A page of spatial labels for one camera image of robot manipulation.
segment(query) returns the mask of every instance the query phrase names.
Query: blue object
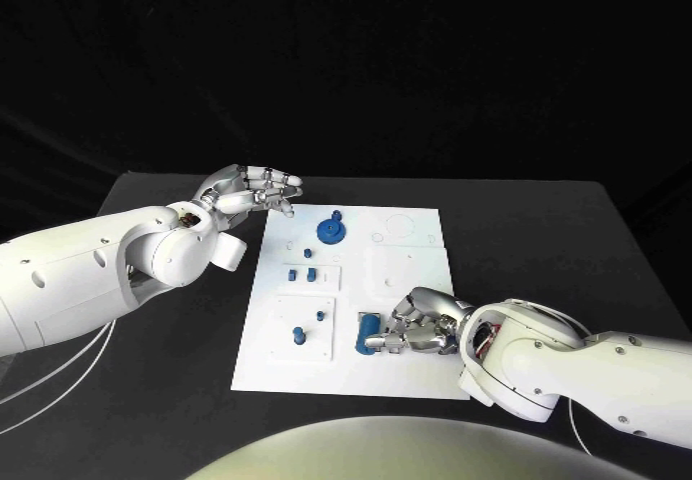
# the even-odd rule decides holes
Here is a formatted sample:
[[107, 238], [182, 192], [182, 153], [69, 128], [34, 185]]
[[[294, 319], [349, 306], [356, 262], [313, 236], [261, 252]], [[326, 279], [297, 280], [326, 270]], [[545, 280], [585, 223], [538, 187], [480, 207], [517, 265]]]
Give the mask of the blue object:
[[317, 238], [321, 243], [334, 245], [346, 236], [346, 227], [342, 223], [342, 212], [334, 210], [331, 218], [317, 225]]
[[362, 355], [372, 355], [375, 353], [375, 349], [365, 346], [365, 338], [376, 333], [379, 333], [379, 317], [372, 313], [367, 313], [360, 319], [356, 340], [356, 352]]
[[300, 327], [293, 329], [293, 341], [295, 342], [295, 345], [303, 345], [305, 343], [305, 332]]

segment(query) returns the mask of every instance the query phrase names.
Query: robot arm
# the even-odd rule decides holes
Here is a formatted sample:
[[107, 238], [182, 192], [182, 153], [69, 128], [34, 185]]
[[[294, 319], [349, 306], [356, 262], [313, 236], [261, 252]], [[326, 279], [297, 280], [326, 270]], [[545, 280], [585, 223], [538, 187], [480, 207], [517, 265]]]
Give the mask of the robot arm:
[[617, 430], [692, 448], [692, 344], [618, 332], [581, 338], [572, 325], [584, 328], [530, 302], [474, 309], [415, 288], [365, 344], [458, 351], [460, 388], [526, 420], [545, 422], [566, 396]]
[[232, 165], [193, 199], [30, 233], [0, 245], [0, 356], [89, 332], [156, 295], [187, 285], [209, 263], [235, 271], [245, 243], [223, 233], [252, 210], [293, 217], [301, 180]]

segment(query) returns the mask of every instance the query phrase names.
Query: white panel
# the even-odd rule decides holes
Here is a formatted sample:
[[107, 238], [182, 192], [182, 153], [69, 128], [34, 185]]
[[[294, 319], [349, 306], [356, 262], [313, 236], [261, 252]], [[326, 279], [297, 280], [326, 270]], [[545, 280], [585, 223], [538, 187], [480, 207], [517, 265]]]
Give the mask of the white panel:
[[[317, 312], [324, 319], [317, 321]], [[305, 343], [295, 345], [293, 329], [301, 327]], [[269, 359], [275, 362], [331, 361], [334, 329], [334, 299], [282, 295], [274, 299], [271, 314], [265, 318]]]
[[[331, 217], [333, 210], [340, 210], [343, 215], [346, 238], [336, 245], [324, 245], [317, 239], [317, 224]], [[386, 322], [409, 286], [425, 285], [454, 294], [437, 210], [294, 205], [294, 211], [294, 218], [268, 212], [231, 388], [467, 399], [468, 395], [457, 386], [463, 369], [458, 355], [424, 355], [406, 350], [401, 355], [385, 352], [360, 355], [355, 350], [359, 312], [379, 313], [382, 323]], [[310, 258], [303, 254], [305, 248], [313, 251]], [[418, 267], [411, 265], [411, 268], [391, 273], [385, 265], [392, 266], [392, 262], [411, 252], [416, 252]], [[290, 265], [300, 269], [294, 285], [288, 282]], [[310, 286], [303, 277], [307, 268], [317, 268], [320, 276], [329, 266], [340, 271], [340, 284], [320, 291], [318, 281]], [[398, 280], [401, 290], [396, 296], [372, 288], [373, 278], [398, 277], [399, 274], [406, 278]], [[334, 300], [331, 361], [275, 358], [277, 352], [282, 352], [280, 357], [285, 351], [300, 352], [293, 349], [295, 322], [282, 324], [274, 318], [269, 323], [267, 321], [277, 297], [287, 294]]]

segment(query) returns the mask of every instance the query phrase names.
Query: table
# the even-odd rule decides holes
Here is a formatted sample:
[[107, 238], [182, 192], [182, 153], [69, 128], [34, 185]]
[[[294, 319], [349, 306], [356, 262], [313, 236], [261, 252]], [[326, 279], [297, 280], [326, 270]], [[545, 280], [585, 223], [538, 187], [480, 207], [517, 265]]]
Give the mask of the table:
[[[101, 214], [189, 199], [202, 179], [124, 174]], [[438, 208], [454, 291], [471, 303], [523, 298], [566, 312], [595, 332], [692, 340], [598, 184], [308, 177], [304, 187], [304, 203]], [[271, 434], [366, 415], [467, 420], [579, 448], [564, 399], [548, 423], [536, 424], [473, 400], [229, 390], [264, 219], [265, 213], [254, 213], [232, 231], [249, 246], [238, 271], [209, 266], [192, 285], [124, 317], [79, 387], [39, 418], [0, 436], [0, 476], [184, 478]], [[47, 373], [92, 335], [20, 354], [0, 397]], [[0, 429], [58, 397], [95, 353], [0, 407]], [[686, 478], [692, 451], [621, 434], [578, 406], [575, 421], [595, 456], [651, 478]]]

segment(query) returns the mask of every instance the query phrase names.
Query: hole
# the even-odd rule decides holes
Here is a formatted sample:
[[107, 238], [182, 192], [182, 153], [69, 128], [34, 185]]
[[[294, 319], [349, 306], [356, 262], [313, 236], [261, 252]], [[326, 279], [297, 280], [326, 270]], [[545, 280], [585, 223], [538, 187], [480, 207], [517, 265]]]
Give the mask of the hole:
[[39, 272], [32, 273], [32, 280], [33, 280], [33, 284], [39, 288], [43, 288], [46, 286], [46, 280], [43, 279], [43, 275]]
[[94, 250], [94, 260], [101, 268], [105, 268], [105, 255], [101, 250]]

